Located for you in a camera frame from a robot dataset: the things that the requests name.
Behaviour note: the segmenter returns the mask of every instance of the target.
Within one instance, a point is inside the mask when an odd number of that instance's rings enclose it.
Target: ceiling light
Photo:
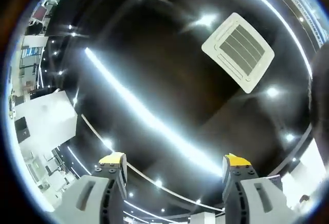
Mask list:
[[[111,85],[121,98],[126,102],[132,111],[148,126],[158,130],[164,137],[171,142],[179,152],[185,155],[187,158],[197,163],[199,166],[212,173],[222,176],[222,167],[216,165],[209,156],[193,147],[188,141],[185,141],[178,134],[170,130],[164,123],[156,118],[126,87],[124,87],[97,59],[94,53],[89,49],[85,49],[85,53],[94,64],[94,66],[105,77],[109,85]]]
[[[208,14],[201,17],[200,20],[196,22],[197,25],[211,26],[211,24],[216,20],[217,16],[214,14]]]
[[[73,105],[76,105],[77,102],[78,102],[78,98],[74,97],[73,98]]]
[[[138,217],[136,217],[136,216],[133,216],[133,215],[127,213],[126,211],[123,211],[123,212],[124,212],[126,215],[131,216],[132,218],[135,218],[135,219],[137,219],[137,220],[140,220],[141,222],[149,223],[149,222],[147,222],[147,221],[144,221],[144,220],[142,220],[142,219],[140,219],[140,218],[138,218]]]
[[[124,202],[125,202],[126,204],[130,205],[131,207],[133,207],[133,208],[135,208],[135,209],[137,209],[137,210],[139,210],[139,211],[141,211],[141,212],[143,212],[143,213],[145,213],[145,214],[147,214],[147,215],[151,215],[151,216],[153,216],[153,217],[155,217],[155,218],[157,218],[157,219],[165,220],[165,221],[167,221],[167,222],[169,222],[169,223],[178,223],[178,222],[176,222],[176,221],[168,220],[168,219],[163,218],[163,217],[161,217],[161,216],[157,216],[157,215],[155,215],[155,214],[152,214],[152,213],[150,213],[150,212],[148,212],[148,211],[146,211],[146,210],[143,210],[143,209],[141,209],[141,208],[139,208],[139,207],[133,205],[132,203],[130,203],[130,202],[126,201],[126,200],[124,200]]]
[[[79,177],[79,179],[81,178],[80,175],[74,170],[73,167],[71,167],[72,171]]]
[[[89,174],[92,175],[88,169],[82,164],[82,162],[77,158],[77,156],[73,153],[73,151],[71,150],[71,148],[68,146],[67,147],[68,151],[70,151],[70,153],[73,155],[73,157],[77,160],[78,164],[80,164],[80,166],[82,166],[83,169],[85,169],[85,171]]]
[[[288,142],[293,141],[294,138],[295,137],[292,134],[287,134],[287,136],[286,136],[286,139],[287,139]]]
[[[162,182],[161,182],[161,180],[157,180],[156,182],[155,182],[155,185],[157,186],[157,187],[161,187],[162,186]]]
[[[276,97],[279,94],[279,92],[277,89],[271,87],[267,90],[267,94],[269,97]]]

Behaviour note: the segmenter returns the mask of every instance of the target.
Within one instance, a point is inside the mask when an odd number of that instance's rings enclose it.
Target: white column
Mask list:
[[[191,215],[190,224],[216,224],[215,214],[202,212]]]

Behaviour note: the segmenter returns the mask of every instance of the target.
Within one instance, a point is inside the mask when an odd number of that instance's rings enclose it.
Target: ceiling air conditioner vent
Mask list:
[[[246,92],[258,84],[274,52],[240,15],[231,14],[202,44],[202,51],[221,66]]]

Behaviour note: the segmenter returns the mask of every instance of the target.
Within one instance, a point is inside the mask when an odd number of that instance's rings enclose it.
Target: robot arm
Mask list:
[[[233,154],[223,158],[223,201],[227,224],[293,223],[297,215],[270,179],[259,178],[251,163]]]
[[[123,224],[126,163],[126,155],[119,152],[100,159],[92,176],[82,176],[64,192],[53,218],[58,223]]]

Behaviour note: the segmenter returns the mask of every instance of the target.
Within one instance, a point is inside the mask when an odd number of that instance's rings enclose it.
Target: ceiling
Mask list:
[[[269,1],[311,58],[314,48],[298,18],[282,0]],[[201,50],[233,12],[246,19],[275,52],[250,94]],[[188,26],[205,14],[216,16],[210,27]],[[77,36],[67,36],[73,30]],[[282,22],[259,0],[61,0],[47,34],[44,68],[63,71],[48,76],[52,85],[66,90],[71,99],[78,92],[77,113],[84,114],[103,138],[111,139],[116,151],[126,153],[129,163],[192,200],[221,206],[221,177],[195,164],[197,158],[187,159],[188,151],[179,151],[167,136],[141,120],[88,59],[86,47],[154,117],[218,167],[225,154],[233,153],[266,176],[309,125],[304,60]],[[269,89],[275,89],[276,95],[269,95]],[[90,171],[108,154],[80,116],[76,136],[61,147],[64,160],[71,163],[74,158],[67,146]],[[80,175],[86,173],[77,163],[74,166]],[[166,216],[202,210],[131,171],[127,189],[134,192],[131,202],[151,213]]]

